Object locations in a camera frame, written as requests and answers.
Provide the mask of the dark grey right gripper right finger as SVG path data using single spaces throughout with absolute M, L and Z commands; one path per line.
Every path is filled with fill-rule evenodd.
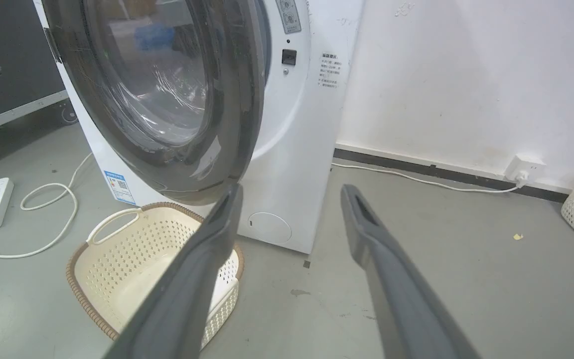
M 341 208 L 349 252 L 365 271 L 384 357 L 478 359 L 471 341 L 356 186 L 342 186 Z

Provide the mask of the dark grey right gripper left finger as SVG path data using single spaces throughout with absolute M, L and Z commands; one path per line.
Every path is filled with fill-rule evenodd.
M 173 259 L 106 359 L 197 359 L 219 268 L 230 257 L 243 190 L 230 185 Z

